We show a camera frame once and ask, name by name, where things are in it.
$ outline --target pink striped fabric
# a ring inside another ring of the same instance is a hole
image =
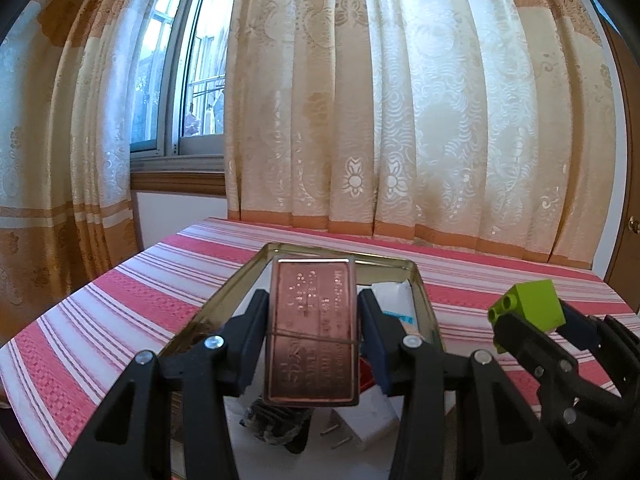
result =
[[[158,352],[267,242],[413,260],[447,350],[492,349],[487,308],[514,283],[551,278],[584,313],[640,320],[592,272],[508,258],[218,219],[197,223],[133,257],[49,310],[0,349],[0,374],[34,450],[55,477],[96,405],[142,349]],[[567,345],[560,336],[553,335]],[[568,346],[591,381],[613,389],[593,357]],[[508,354],[498,360],[535,410],[536,381]]]

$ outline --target open tin box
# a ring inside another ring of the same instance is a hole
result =
[[[195,342],[215,330],[220,329],[231,318],[254,283],[261,276],[275,256],[355,259],[355,281],[357,285],[371,285],[380,282],[404,282],[411,285],[418,330],[425,341],[444,349],[438,323],[431,303],[424,290],[418,268],[411,260],[376,256],[375,254],[346,253],[319,247],[306,247],[286,243],[269,243],[244,264],[227,282],[203,305],[191,321],[169,341],[161,355],[184,352]],[[172,403],[172,436],[182,441],[182,399],[174,394]]]

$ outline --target green lego brick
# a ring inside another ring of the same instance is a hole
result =
[[[487,317],[491,326],[507,312],[519,314],[542,332],[551,332],[565,324],[562,307],[551,280],[513,285],[489,309]],[[495,340],[494,346],[498,353],[506,351]]]

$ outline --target beige patterned curtain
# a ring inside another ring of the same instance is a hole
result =
[[[138,250],[129,69],[151,0],[33,0],[0,47],[0,344]]]
[[[611,82],[580,0],[235,0],[230,218],[589,267]]]

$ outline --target window glass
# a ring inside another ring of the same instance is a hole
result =
[[[594,5],[595,5],[596,9],[598,10],[598,12],[602,15],[602,17],[609,22],[609,25],[611,25],[611,27],[613,27],[616,30],[617,33],[620,33],[620,31],[618,30],[616,25],[614,25],[614,23],[611,21],[611,18],[609,17],[607,12],[600,5],[600,2],[598,0],[592,0],[592,1],[593,1]]]
[[[134,86],[131,149],[154,149],[164,57],[180,0],[157,0],[143,36]]]
[[[221,134],[226,44],[234,0],[202,0],[190,45],[184,88],[183,137]]]

